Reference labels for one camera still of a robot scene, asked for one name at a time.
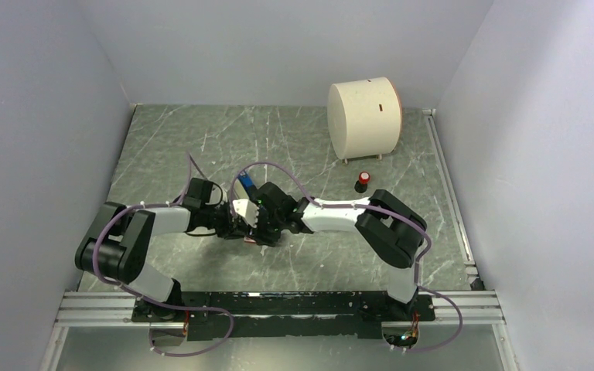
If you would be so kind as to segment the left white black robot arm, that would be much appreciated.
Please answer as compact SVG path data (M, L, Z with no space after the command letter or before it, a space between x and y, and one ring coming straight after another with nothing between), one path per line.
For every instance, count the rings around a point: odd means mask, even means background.
M191 179L173 201L126 206L106 202L75 253L74 264L100 281L121 287L152 304L163 321L183 311L181 284L147 261L153 237L201 230L222 239L242 238L246 224L226 202L224 191L206 179Z

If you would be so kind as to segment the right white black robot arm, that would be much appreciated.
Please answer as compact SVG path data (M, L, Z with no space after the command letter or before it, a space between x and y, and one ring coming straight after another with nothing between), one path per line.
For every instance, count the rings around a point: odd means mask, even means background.
M235 199L230 205L232 213L247 225L249 238L261 245L276 244L284 230L293 234L345 232L363 237L388 266L388 314L404 320L415 311L418 256L422 244L430 241L427 223L387 190L378 189L356 200L295 200L268 182L253 199Z

